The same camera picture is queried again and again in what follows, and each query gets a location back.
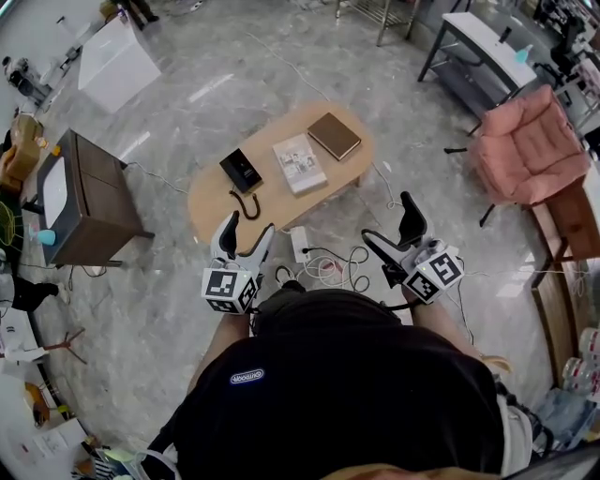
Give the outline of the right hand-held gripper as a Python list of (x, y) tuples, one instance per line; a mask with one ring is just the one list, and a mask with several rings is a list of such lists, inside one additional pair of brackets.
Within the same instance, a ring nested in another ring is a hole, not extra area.
[(456, 247), (439, 238), (422, 242), (428, 230), (427, 220), (408, 191), (400, 193), (400, 200), (404, 213), (396, 243), (371, 229), (363, 229), (361, 236), (382, 260), (383, 274), (391, 288), (402, 285), (422, 303), (431, 304), (463, 279), (464, 267)]

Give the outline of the grey photo-cover book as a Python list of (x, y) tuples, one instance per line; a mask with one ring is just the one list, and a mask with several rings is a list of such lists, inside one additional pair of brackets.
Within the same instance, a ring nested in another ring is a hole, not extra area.
[(327, 184), (327, 177), (306, 134), (273, 145), (277, 162), (296, 196)]

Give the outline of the brown leather book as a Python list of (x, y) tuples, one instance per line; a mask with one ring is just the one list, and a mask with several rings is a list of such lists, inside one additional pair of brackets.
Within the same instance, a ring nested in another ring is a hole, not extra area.
[(347, 157), (361, 142), (361, 138), (330, 112), (307, 129), (308, 135), (337, 161)]

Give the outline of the pink upholstered armchair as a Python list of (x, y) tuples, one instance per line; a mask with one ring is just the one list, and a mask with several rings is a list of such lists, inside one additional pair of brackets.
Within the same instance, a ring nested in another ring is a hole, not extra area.
[(444, 153), (467, 153), (472, 159), (490, 198), (480, 226), (501, 204), (544, 203), (583, 179), (592, 165), (547, 84), (486, 112), (478, 136), (468, 146), (446, 148)]

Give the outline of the person's right forearm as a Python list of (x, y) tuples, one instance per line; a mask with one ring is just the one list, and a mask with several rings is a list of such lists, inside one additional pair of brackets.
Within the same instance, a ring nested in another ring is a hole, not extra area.
[(448, 312), (439, 303), (422, 304), (410, 308), (412, 323), (426, 330), (440, 345), (447, 356), (471, 358), (482, 364), (482, 355), (459, 331)]

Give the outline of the wooden coffee table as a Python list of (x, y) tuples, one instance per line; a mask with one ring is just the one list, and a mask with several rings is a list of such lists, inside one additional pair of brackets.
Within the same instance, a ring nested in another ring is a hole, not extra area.
[[(338, 161), (317, 142), (310, 140), (328, 184), (296, 196), (278, 166), (272, 146), (305, 133), (310, 125), (326, 113), (333, 114), (352, 130), (361, 139), (361, 143), (343, 160)], [(252, 248), (268, 224), (274, 224), (278, 230), (286, 228), (343, 188), (351, 184), (358, 186), (374, 159), (373, 137), (358, 116), (336, 102), (325, 100), (310, 101), (286, 113), (242, 141), (238, 148), (262, 177), (262, 183), (254, 190), (261, 214), (256, 220), (241, 217), (237, 226), (237, 247), (242, 252), (248, 252)], [(217, 160), (197, 172), (189, 187), (187, 205), (190, 219), (196, 236), (205, 244), (211, 242), (219, 224), (231, 212), (240, 208), (239, 202), (229, 194), (232, 187), (231, 179)]]

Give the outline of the black telephone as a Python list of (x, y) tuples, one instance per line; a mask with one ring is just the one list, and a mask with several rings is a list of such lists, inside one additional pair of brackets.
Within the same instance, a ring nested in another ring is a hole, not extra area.
[(250, 192), (263, 181), (258, 171), (239, 148), (222, 159), (219, 165), (241, 193)]

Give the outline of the dark wooden sink cabinet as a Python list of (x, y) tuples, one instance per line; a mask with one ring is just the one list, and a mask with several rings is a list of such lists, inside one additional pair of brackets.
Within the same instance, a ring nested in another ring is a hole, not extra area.
[(42, 247), (48, 265), (120, 267), (114, 256), (133, 238), (152, 239), (124, 175), (127, 165), (69, 128), (37, 170), (36, 194), (22, 210), (55, 234)]

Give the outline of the small wooden chair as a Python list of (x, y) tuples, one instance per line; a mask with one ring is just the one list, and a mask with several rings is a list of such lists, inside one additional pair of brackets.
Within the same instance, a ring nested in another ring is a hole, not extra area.
[(495, 375), (506, 375), (513, 373), (511, 363), (504, 357), (499, 355), (482, 355), (480, 360), (490, 369)]

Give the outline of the brown wooden sink cabinet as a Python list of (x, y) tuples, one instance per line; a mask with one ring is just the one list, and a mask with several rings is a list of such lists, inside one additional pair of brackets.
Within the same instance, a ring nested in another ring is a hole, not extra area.
[(600, 171), (593, 164), (587, 174), (545, 202), (531, 214), (551, 266), (598, 260), (600, 263)]

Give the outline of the shrink-wrapped water bottle pack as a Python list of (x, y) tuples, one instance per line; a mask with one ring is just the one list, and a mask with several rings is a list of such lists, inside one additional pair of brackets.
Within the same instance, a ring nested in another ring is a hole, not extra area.
[(600, 390), (599, 376), (586, 360), (569, 358), (562, 370), (562, 389), (582, 397), (593, 397)]
[(579, 337), (578, 348), (583, 357), (600, 361), (600, 328), (586, 327)]

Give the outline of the white box stand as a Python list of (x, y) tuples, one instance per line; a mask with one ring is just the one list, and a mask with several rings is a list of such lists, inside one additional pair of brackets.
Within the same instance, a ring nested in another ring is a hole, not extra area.
[(159, 76), (142, 32), (124, 10), (82, 46), (78, 89), (106, 113), (118, 112)]

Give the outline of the striped black white bag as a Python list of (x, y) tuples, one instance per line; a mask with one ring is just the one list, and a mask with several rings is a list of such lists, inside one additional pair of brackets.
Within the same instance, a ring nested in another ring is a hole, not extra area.
[(143, 460), (140, 452), (99, 448), (75, 464), (70, 480), (151, 480), (143, 470)]

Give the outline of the black office chair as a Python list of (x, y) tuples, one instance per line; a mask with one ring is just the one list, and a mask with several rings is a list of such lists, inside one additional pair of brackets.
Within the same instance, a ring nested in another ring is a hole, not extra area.
[(572, 48), (585, 32), (585, 21), (571, 0), (539, 0), (534, 18), (550, 30), (558, 27), (558, 40), (549, 50), (550, 58), (562, 74), (569, 74), (578, 58)]

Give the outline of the white sink on grey frame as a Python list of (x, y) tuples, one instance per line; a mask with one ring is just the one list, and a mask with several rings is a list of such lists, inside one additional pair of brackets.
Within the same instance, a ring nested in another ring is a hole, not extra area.
[(442, 15), (417, 81), (429, 73), (478, 119), (539, 85), (533, 68), (518, 61), (518, 52), (470, 12)]

